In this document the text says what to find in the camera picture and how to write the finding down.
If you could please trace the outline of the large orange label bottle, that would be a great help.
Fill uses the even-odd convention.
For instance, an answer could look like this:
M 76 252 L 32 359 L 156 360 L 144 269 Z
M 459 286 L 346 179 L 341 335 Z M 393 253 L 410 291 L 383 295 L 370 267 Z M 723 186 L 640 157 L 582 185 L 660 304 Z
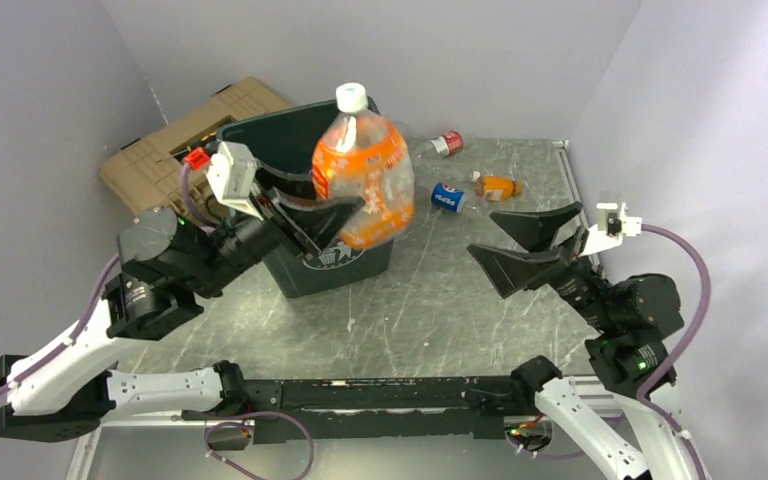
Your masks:
M 371 109 L 362 84 L 338 86 L 335 99 L 338 114 L 312 154 L 314 189 L 323 200 L 364 200 L 340 238 L 354 249 L 368 249 L 391 240 L 411 223 L 414 169 L 402 134 Z

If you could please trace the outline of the orange juice bottle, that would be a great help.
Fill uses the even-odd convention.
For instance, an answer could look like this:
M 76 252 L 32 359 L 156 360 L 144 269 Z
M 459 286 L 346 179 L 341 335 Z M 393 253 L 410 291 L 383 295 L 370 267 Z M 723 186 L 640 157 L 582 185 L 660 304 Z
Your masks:
M 481 175 L 475 181 L 475 193 L 488 202 L 501 202 L 520 196 L 524 191 L 521 181 L 495 175 Z

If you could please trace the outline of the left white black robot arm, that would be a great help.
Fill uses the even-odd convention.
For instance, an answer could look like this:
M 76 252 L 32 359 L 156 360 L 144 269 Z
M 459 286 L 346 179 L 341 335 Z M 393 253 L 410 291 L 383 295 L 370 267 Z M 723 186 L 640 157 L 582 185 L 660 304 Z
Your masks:
M 220 361 L 183 373 L 119 372 L 127 352 L 159 341 L 203 313 L 223 289 L 271 252 L 321 252 L 362 209 L 358 196 L 306 200 L 260 188 L 257 163 L 211 166 L 216 197 L 234 210 L 206 231 L 174 211 L 139 215 L 117 239 L 113 264 L 82 316 L 30 356 L 0 358 L 0 438 L 61 442 L 105 422 L 161 411 L 232 420 L 256 408 L 240 367 Z

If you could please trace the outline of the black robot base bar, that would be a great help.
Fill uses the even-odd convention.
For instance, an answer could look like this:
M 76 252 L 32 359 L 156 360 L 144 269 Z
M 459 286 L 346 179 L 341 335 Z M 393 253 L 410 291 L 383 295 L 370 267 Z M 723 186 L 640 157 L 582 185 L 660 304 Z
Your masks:
M 468 435 L 503 439 L 536 418 L 508 376 L 252 379 L 244 413 L 281 412 L 320 439 Z

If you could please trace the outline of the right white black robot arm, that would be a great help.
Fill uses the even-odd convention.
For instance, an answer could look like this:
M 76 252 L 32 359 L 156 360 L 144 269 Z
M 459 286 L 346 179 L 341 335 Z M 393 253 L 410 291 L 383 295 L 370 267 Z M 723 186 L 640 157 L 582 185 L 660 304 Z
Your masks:
M 542 212 L 496 211 L 492 220 L 517 244 L 508 250 L 473 243 L 468 251 L 502 298 L 551 287 L 595 330 L 585 344 L 590 365 L 637 438 L 629 445 L 582 402 L 570 379 L 535 357 L 510 376 L 511 401 L 524 415 L 545 414 L 609 479 L 704 479 L 708 473 L 675 407 L 675 362 L 707 312 L 703 288 L 691 324 L 681 316 L 675 282 L 662 274 L 611 283 L 592 256 L 646 230 L 624 203 L 597 207 L 598 220 L 562 242 L 558 230 L 581 213 L 580 203 Z

